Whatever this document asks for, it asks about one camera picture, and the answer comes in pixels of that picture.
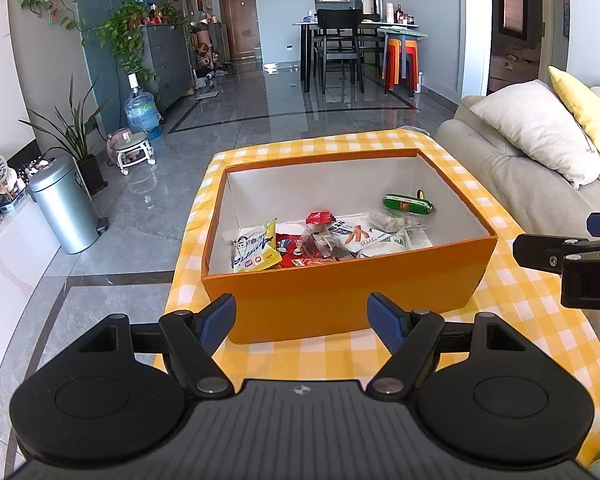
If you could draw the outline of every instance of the checkered tablecloth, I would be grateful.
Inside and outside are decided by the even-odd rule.
[[[421,149],[498,232],[498,244],[473,297],[464,308],[445,314],[445,319],[472,322],[478,311],[494,312],[584,384],[596,411],[578,460],[589,465],[600,453],[600,342],[595,332],[581,311],[560,306],[557,276],[521,269],[515,263],[511,248],[522,229],[465,168],[423,134],[407,130],[348,134],[263,144],[215,155],[191,209],[166,312],[183,308],[197,312],[209,302],[200,281],[200,263],[224,168],[290,156],[393,148]],[[372,330],[251,345],[236,345],[226,340],[214,355],[237,390],[244,378],[357,378],[364,386],[388,357],[388,351]],[[465,354],[445,355],[441,366],[465,357]],[[160,358],[156,365],[164,367]]]

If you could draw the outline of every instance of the white stool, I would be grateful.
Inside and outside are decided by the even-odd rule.
[[[129,174],[127,168],[140,164],[140,162],[144,162],[145,160],[151,166],[155,164],[154,149],[149,144],[149,141],[146,140],[145,132],[133,134],[128,139],[120,139],[113,145],[113,149],[118,152],[118,167],[123,175]],[[144,156],[136,158],[134,161],[129,160],[125,156],[126,153],[138,152],[140,150],[144,152]]]

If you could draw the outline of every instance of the tile floor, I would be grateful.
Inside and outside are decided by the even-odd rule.
[[[367,68],[365,93],[328,74],[325,95],[299,70],[264,72],[247,62],[216,79],[218,97],[181,98],[165,113],[165,147],[129,176],[104,164],[109,186],[94,197],[109,231],[81,254],[56,254],[14,332],[0,368],[0,479],[22,462],[8,403],[26,376],[107,314],[154,322],[164,311],[184,226],[213,154],[255,144],[416,126],[434,134],[453,112],[424,94],[385,95]],[[152,356],[138,356],[147,363]]]

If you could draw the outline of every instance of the yellow snack package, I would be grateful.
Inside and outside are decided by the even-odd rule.
[[[276,250],[276,219],[238,238],[235,243],[234,272],[269,269],[282,261]]]

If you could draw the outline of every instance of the gray cabinet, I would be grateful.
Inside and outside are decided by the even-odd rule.
[[[231,53],[229,53],[229,37],[226,33],[225,23],[209,23],[209,38],[218,53],[218,63],[226,63],[231,61]]]
[[[152,68],[158,78],[143,86],[160,95],[156,104],[161,112],[194,87],[184,35],[182,26],[147,25],[142,28],[142,65]]]

